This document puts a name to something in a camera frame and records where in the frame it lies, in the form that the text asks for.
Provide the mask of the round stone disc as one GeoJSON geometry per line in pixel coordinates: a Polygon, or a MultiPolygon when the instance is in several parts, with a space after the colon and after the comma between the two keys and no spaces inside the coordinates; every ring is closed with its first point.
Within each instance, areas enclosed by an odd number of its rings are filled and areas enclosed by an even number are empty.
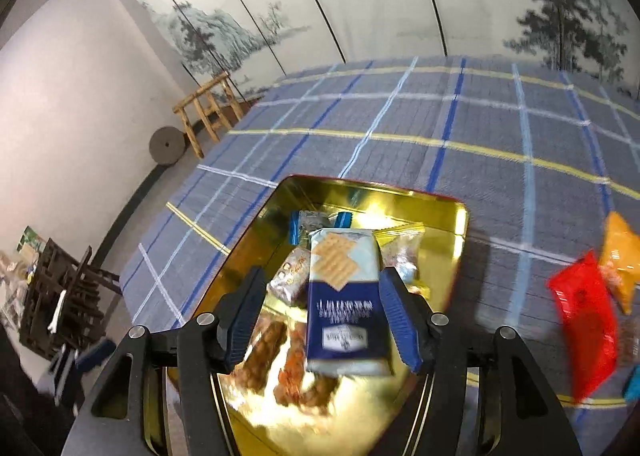
{"type": "Polygon", "coordinates": [[[152,159],[164,167],[174,165],[186,151],[186,138],[177,127],[161,127],[149,141],[152,159]]]}

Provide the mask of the orange snack packet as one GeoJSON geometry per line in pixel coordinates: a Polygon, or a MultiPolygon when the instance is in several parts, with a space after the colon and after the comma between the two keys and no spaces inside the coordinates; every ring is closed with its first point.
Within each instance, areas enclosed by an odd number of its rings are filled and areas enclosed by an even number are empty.
{"type": "Polygon", "coordinates": [[[640,239],[616,211],[605,220],[599,268],[608,290],[625,315],[632,312],[634,289],[639,283],[640,239]]]}

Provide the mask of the clear pork floss snack bag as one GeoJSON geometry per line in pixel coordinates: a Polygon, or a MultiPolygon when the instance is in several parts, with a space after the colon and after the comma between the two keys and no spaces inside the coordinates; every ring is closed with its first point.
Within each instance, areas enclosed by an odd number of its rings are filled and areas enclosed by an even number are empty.
{"type": "Polygon", "coordinates": [[[279,406],[326,414],[340,379],[307,372],[306,333],[303,321],[262,312],[248,354],[232,372],[235,387],[273,398],[279,406]]]}

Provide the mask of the blue plaid tablecloth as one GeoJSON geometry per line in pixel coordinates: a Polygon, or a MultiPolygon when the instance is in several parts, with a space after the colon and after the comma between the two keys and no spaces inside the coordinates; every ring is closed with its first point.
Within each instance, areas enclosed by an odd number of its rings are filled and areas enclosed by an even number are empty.
{"type": "Polygon", "coordinates": [[[561,394],[568,363],[548,279],[639,223],[639,107],[588,75],[478,58],[326,66],[281,78],[207,153],[138,241],[120,281],[163,330],[195,309],[285,176],[462,201],[470,235],[454,305],[473,329],[518,328],[561,394]]]}

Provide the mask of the painted folding screen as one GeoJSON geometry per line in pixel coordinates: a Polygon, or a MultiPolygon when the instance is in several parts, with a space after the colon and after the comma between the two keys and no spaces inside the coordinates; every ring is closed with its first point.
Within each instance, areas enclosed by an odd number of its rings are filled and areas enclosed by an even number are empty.
{"type": "Polygon", "coordinates": [[[279,76],[369,59],[503,56],[639,85],[629,0],[137,0],[194,80],[242,96],[279,76]]]}

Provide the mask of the red snack packet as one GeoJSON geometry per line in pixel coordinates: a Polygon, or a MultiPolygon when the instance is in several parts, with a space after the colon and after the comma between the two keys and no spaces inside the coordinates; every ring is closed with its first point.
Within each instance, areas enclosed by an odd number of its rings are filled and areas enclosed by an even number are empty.
{"type": "Polygon", "coordinates": [[[594,252],[564,267],[547,287],[562,321],[572,398],[580,403],[617,367],[617,320],[594,252]]]}

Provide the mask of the bamboo stool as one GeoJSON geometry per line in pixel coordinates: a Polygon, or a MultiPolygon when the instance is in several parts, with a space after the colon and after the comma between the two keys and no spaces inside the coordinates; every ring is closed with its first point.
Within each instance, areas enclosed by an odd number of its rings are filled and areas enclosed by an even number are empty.
{"type": "Polygon", "coordinates": [[[245,116],[242,104],[232,90],[230,73],[227,70],[213,76],[195,92],[179,101],[172,108],[172,112],[180,118],[186,138],[198,159],[204,158],[204,151],[186,112],[189,107],[195,109],[198,119],[214,143],[220,141],[218,136],[220,129],[231,130],[233,127],[227,115],[228,111],[232,112],[235,122],[240,122],[245,116]]]}

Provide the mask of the white red wrapped cake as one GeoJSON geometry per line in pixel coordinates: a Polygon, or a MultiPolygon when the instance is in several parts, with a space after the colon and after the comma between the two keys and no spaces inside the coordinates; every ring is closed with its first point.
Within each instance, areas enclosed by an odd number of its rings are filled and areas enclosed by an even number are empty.
{"type": "Polygon", "coordinates": [[[289,306],[299,305],[306,297],[310,273],[310,251],[295,247],[267,285],[274,298],[289,306]]]}

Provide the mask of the blue white cracker pack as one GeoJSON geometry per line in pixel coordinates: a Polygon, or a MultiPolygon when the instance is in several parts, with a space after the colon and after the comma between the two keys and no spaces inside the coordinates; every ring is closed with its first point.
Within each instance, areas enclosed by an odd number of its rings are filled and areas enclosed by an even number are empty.
{"type": "Polygon", "coordinates": [[[390,376],[390,331],[378,290],[380,272],[372,231],[322,228],[311,234],[308,372],[390,376]]]}

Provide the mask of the dark wooden rack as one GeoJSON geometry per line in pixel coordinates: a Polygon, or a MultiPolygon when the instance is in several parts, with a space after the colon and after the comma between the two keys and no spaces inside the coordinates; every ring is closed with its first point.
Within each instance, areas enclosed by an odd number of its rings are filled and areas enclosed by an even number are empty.
{"type": "Polygon", "coordinates": [[[92,250],[76,260],[48,240],[28,284],[18,329],[22,346],[50,361],[62,348],[83,351],[105,335],[100,289],[121,294],[119,276],[90,263],[92,250]]]}

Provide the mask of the blue candy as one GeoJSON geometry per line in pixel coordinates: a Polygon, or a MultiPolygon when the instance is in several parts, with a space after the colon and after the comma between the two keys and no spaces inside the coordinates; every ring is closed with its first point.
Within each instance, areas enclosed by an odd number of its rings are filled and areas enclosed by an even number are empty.
{"type": "Polygon", "coordinates": [[[623,387],[623,399],[626,402],[638,401],[640,398],[640,365],[634,366],[623,387]]]}

